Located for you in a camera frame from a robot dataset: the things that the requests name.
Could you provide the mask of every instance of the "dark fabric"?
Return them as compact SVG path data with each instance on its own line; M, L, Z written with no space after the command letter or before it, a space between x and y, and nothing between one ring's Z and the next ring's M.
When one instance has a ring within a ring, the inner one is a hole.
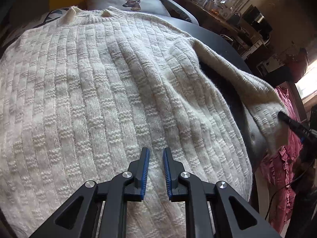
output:
M17 238L15 232L8 224L1 208L0 208L0 237L1 238Z
M303 236L304 231L311 223L317 202L317 190L308 194L298 193L295 196L293 214L285 238L308 238Z
M293 82L293 77L290 69L284 65L266 74L263 80L265 80L272 87L276 88L283 82Z
M314 215L313 219L311 220L309 226L306 228L302 237L315 238L316 232L317 232L317 214Z
M256 176L255 175L253 175L252 190L251 190L249 204L251 205L251 207L253 207L256 210L257 213L260 212L259 195L257 192Z

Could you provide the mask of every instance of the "ribbed knit texture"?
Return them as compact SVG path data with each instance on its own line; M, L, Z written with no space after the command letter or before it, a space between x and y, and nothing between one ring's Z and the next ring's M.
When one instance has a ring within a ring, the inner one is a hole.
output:
M203 181L248 199L251 165L202 60L229 80L270 150L287 143L284 105L264 81L155 16L81 11L26 31L0 61L0 207L30 235L78 187L151 151L145 201L129 203L127 237L185 237L184 203L166 194L162 151Z

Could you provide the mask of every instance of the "sunlight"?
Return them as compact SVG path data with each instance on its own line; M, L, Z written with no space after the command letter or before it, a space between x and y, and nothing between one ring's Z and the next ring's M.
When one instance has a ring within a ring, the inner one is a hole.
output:
M311 70L296 83L301 99L317 90L317 60L309 68Z

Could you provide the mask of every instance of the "pink ruffled fabric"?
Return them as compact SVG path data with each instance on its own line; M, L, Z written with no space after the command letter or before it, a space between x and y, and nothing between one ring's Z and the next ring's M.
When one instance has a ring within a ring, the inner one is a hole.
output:
M275 91L285 104L290 118L298 121L289 100L288 90L277 87ZM262 175L276 189L280 189L291 182L294 176L292 165L296 161L301 148L302 144L299 138L292 131L289 131L288 145L281 147L276 155L271 157L266 156L261 162L260 169ZM281 233L285 223L291 218L295 192L288 186L279 191L275 196L277 197L277 207L274 210L274 217L271 218L270 216L270 224L278 233Z

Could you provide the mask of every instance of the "pillow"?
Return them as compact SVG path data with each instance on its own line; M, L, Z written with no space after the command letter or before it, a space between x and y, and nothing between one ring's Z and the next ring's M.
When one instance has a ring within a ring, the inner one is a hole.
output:
M0 40L4 40L0 43L1 47L7 47L8 44L13 43L19 36L21 36L26 30L29 30L31 28L37 28L39 26L45 25L46 23L49 23L53 20L56 20L60 17L62 17L64 14L67 13L69 8L61 8L57 10L53 10L47 13L44 13L43 15L35 18L31 22L25 23L20 25L17 28L11 29L10 27L6 31L3 37L1 37Z
M86 5L88 11L104 10L113 6L123 11L146 12L170 17L160 0L87 0Z

